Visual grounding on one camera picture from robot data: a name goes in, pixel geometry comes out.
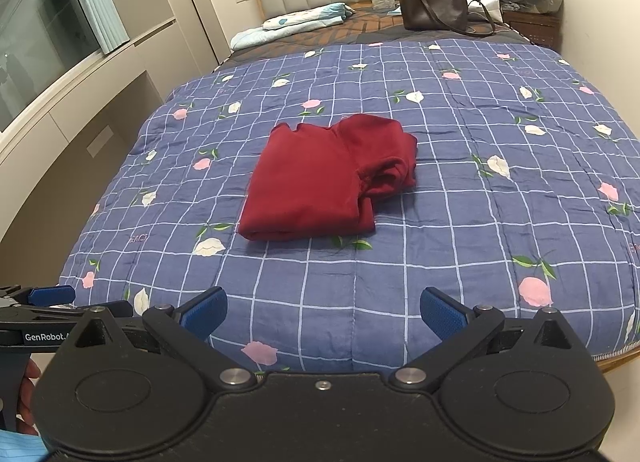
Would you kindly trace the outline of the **left hand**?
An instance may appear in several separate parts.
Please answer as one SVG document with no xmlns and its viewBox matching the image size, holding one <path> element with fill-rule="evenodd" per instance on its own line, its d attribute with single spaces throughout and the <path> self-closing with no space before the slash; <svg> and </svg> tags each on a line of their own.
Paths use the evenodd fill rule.
<svg viewBox="0 0 640 462">
<path fill-rule="evenodd" d="M 1 361 L 1 428 L 38 436 L 32 413 L 32 394 L 42 372 L 28 354 Z"/>
</svg>

